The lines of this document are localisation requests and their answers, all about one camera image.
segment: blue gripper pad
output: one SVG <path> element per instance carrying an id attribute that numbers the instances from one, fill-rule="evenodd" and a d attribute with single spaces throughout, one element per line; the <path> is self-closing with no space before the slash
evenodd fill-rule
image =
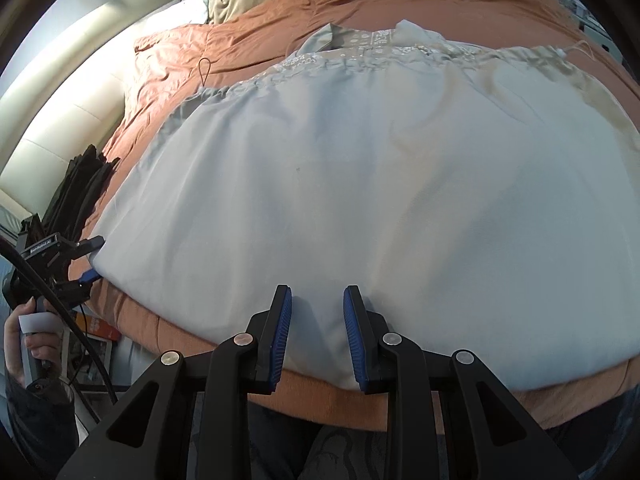
<path id="1" fill-rule="evenodd" d="M 356 381 L 360 385 L 360 389 L 367 391 L 369 378 L 367 377 L 367 367 L 365 363 L 365 350 L 360 333 L 360 326 L 356 317 L 355 306 L 351 299 L 348 288 L 344 289 L 342 299 L 342 310 L 344 313 L 344 324 L 347 328 L 347 338 L 349 339 L 349 350 L 351 351 L 351 363 L 353 364 L 353 373 Z"/>
<path id="2" fill-rule="evenodd" d="M 284 351 L 287 347 L 287 336 L 289 335 L 289 325 L 291 323 L 291 289 L 287 287 L 287 292 L 282 301 L 282 309 L 278 318 L 278 325 L 273 337 L 273 345 L 270 352 L 270 375 L 269 384 L 272 390 L 276 389 L 276 384 L 282 375 L 282 364 L 284 362 Z"/>
<path id="3" fill-rule="evenodd" d="M 78 279 L 80 283 L 93 283 L 101 279 L 101 275 L 95 269 L 89 269 L 82 273 L 82 276 Z"/>

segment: upholstered headboard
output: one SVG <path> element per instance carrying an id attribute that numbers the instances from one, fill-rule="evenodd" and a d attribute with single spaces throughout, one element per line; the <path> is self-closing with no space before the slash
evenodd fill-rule
<path id="1" fill-rule="evenodd" d="M 69 160 L 124 114 L 124 73 L 145 17 L 172 0 L 117 0 L 74 23 L 0 98 L 0 205 L 42 215 Z"/>

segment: black cable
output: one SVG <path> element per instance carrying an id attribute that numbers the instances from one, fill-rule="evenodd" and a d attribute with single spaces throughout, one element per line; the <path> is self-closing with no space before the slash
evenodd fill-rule
<path id="1" fill-rule="evenodd" d="M 111 403 L 115 404 L 118 402 L 118 397 L 116 396 L 116 392 L 113 390 L 113 384 L 111 383 L 111 378 L 109 377 L 109 373 L 104 367 L 103 362 L 100 360 L 100 356 L 98 352 L 95 351 L 94 346 L 89 342 L 87 337 L 82 333 L 80 327 L 75 322 L 75 320 L 71 317 L 66 311 L 64 304 L 58 299 L 58 297 L 53 293 L 50 289 L 49 285 L 38 275 L 38 273 L 33 270 L 33 267 L 22 257 L 22 255 L 15 249 L 14 246 L 11 245 L 10 242 L 4 239 L 4 237 L 0 236 L 0 254 L 5 257 L 17 270 L 20 272 L 35 288 L 38 289 L 39 293 L 41 293 L 44 298 L 49 301 L 51 306 L 56 309 L 56 312 L 60 315 L 65 324 L 70 328 L 71 332 L 80 340 L 82 346 L 84 346 L 89 352 L 91 359 L 94 361 L 98 371 L 100 372 L 100 376 L 104 381 L 104 386 L 107 388 L 107 393 L 109 394 L 109 398 L 111 399 Z"/>
<path id="2" fill-rule="evenodd" d="M 80 389 L 86 394 L 105 394 L 107 390 L 104 388 L 104 384 L 82 384 L 79 383 Z M 125 384 L 114 384 L 113 389 L 119 394 L 128 392 L 131 386 Z"/>
<path id="3" fill-rule="evenodd" d="M 84 407 L 89 412 L 89 415 L 91 415 L 91 418 L 94 420 L 96 424 L 100 423 L 100 417 L 94 412 L 94 409 L 92 408 L 91 404 L 89 404 L 89 401 L 86 400 L 86 397 L 80 390 L 80 384 L 78 384 L 78 381 L 74 380 L 72 384 L 73 384 L 74 390 L 76 391 L 76 395 L 78 396 L 78 399 L 80 399 L 80 401 L 84 404 Z"/>
<path id="4" fill-rule="evenodd" d="M 88 355 L 86 351 L 83 351 L 82 355 L 80 356 L 80 362 L 78 363 L 78 368 L 76 368 L 76 371 L 74 372 L 74 376 L 69 379 L 69 384 L 72 384 L 76 380 L 76 377 L 78 377 L 78 372 L 80 371 L 80 368 L 82 368 L 82 362 L 84 361 L 84 358 L 86 355 Z"/>
<path id="5" fill-rule="evenodd" d="M 86 314 L 84 313 L 84 305 L 82 303 L 80 303 L 80 311 L 82 312 L 82 317 L 84 318 L 84 335 L 88 338 L 89 336 L 86 334 L 86 331 L 89 330 L 89 324 L 86 322 Z"/>

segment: drawstring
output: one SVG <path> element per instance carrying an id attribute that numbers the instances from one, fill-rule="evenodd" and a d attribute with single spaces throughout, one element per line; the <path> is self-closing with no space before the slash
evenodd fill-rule
<path id="1" fill-rule="evenodd" d="M 209 63 L 208 67 L 207 67 L 207 73 L 203 74 L 202 73 L 202 62 L 206 61 L 207 63 Z M 202 83 L 202 86 L 204 86 L 204 83 L 207 82 L 207 77 L 209 77 L 209 74 L 211 73 L 211 60 L 208 57 L 201 57 L 200 61 L 198 62 L 198 72 L 200 73 L 200 81 Z"/>
<path id="2" fill-rule="evenodd" d="M 580 46 L 579 46 L 579 45 L 580 45 L 581 43 L 585 44 L 585 45 L 589 48 L 589 51 L 588 51 L 588 52 L 586 52 L 586 51 L 584 51 L 583 49 L 581 49 L 581 48 L 580 48 Z M 559 49 L 558 49 L 558 54 L 560 55 L 560 57 L 561 57 L 562 59 L 564 59 L 564 58 L 566 57 L 566 53 L 567 53 L 569 50 L 578 50 L 578 51 L 580 51 L 581 53 L 583 53 L 585 56 L 589 57 L 592 61 L 596 61 L 596 58 L 595 58 L 595 56 L 593 55 L 593 49 L 591 48 L 591 45 L 589 44 L 589 42 L 588 42 L 588 41 L 586 41 L 586 40 L 580 40 L 580 41 L 578 41 L 578 43 L 572 44 L 572 46 L 568 46 L 568 47 L 567 47 L 566 49 L 564 49 L 564 50 L 563 50 L 562 48 L 559 48 Z"/>

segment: bed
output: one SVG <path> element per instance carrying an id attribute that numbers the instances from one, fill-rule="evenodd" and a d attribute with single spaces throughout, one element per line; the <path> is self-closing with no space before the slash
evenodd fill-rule
<path id="1" fill-rule="evenodd" d="M 209 6 L 215 25 L 187 25 L 139 38 L 135 67 L 126 87 L 125 117 L 105 146 L 109 160 L 121 159 L 83 231 L 91 234 L 149 142 L 180 102 L 204 81 L 221 88 L 246 80 L 285 59 L 327 23 L 359 30 L 392 28 L 403 19 L 436 30 L 446 38 L 490 48 L 550 44 L 568 48 L 586 41 L 589 48 L 568 51 L 568 60 L 601 81 L 640 126 L 640 90 L 625 70 L 597 45 L 589 43 L 556 0 L 264 0 L 244 12 Z M 225 9 L 235 9 L 233 3 Z M 78 260 L 77 278 L 88 268 Z M 123 334 L 156 354 L 176 349 L 190 355 L 208 351 L 207 342 L 185 332 L 102 280 L 92 289 L 90 306 Z M 640 382 L 640 358 L 621 362 L 590 377 L 546 388 L 516 392 L 544 427 L 557 426 Z M 383 430 L 386 399 L 341 390 L 315 378 L 285 370 L 271 397 L 254 397 L 274 410 L 323 424 Z"/>

